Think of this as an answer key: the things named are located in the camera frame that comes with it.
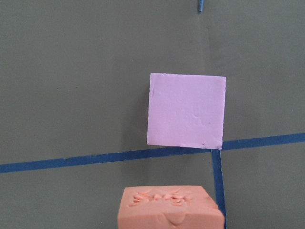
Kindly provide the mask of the pink foam block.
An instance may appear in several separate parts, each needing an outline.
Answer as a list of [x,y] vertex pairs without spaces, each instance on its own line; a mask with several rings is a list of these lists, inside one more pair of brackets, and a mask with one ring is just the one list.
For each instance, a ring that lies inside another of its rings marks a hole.
[[147,144],[222,149],[226,77],[152,73]]

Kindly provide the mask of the orange foam block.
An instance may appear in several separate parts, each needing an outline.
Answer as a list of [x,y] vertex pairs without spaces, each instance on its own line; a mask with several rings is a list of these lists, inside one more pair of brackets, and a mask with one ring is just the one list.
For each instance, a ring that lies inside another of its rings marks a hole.
[[120,229],[223,229],[225,217],[202,186],[124,189]]

